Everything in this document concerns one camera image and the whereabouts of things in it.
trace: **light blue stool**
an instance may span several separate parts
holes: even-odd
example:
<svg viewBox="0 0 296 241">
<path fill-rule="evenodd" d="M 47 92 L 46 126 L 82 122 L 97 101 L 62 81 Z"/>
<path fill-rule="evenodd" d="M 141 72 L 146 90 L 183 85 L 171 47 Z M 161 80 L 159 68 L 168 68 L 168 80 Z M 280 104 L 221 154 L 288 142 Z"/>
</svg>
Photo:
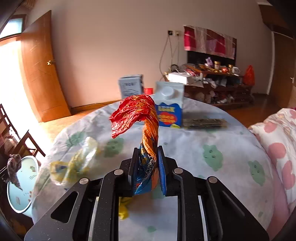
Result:
<svg viewBox="0 0 296 241">
<path fill-rule="evenodd" d="M 39 173 L 39 166 L 34 156 L 25 156 L 21 162 L 22 167 L 17 172 L 17 178 L 22 190 L 9 181 L 7 184 L 7 197 L 15 212 L 32 218 L 32 192 Z"/>
</svg>

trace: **window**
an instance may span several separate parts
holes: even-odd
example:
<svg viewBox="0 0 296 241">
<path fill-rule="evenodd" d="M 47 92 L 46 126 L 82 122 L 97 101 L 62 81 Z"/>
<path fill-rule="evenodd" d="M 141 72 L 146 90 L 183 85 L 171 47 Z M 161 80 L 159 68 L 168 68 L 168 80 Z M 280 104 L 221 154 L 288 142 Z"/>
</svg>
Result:
<svg viewBox="0 0 296 241">
<path fill-rule="evenodd" d="M 20 34 L 25 29 L 25 14 L 13 15 L 0 34 L 0 39 Z"/>
</svg>

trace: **twisted plastic packaging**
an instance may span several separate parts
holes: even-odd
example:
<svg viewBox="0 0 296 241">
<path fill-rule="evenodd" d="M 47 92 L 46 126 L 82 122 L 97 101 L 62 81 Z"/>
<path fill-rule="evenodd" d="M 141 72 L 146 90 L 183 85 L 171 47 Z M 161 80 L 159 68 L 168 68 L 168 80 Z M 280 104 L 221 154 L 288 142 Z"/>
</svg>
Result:
<svg viewBox="0 0 296 241">
<path fill-rule="evenodd" d="M 153 99 L 149 95 L 127 97 L 120 102 L 109 120 L 112 122 L 112 138 L 127 131 L 136 121 L 144 121 L 135 194 L 151 191 L 158 181 L 158 118 Z"/>
</svg>

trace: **white bottle cap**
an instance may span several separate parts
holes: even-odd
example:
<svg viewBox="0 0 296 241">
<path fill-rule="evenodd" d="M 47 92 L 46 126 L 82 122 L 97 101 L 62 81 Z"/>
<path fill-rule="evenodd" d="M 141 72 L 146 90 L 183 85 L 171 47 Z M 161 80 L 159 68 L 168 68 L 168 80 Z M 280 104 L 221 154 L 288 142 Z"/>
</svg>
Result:
<svg viewBox="0 0 296 241">
<path fill-rule="evenodd" d="M 174 96 L 175 90 L 172 87 L 166 86 L 161 90 L 161 94 L 167 100 Z"/>
</svg>

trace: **gray box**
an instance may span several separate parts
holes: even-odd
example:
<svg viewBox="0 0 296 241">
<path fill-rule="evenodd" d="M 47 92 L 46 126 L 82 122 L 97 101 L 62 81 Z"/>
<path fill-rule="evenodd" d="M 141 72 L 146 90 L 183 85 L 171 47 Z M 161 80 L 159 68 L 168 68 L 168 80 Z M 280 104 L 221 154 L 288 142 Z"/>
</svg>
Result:
<svg viewBox="0 0 296 241">
<path fill-rule="evenodd" d="M 124 99 L 132 95 L 142 95 L 144 93 L 142 79 L 142 74 L 121 77 L 118 80 L 121 98 Z"/>
</svg>

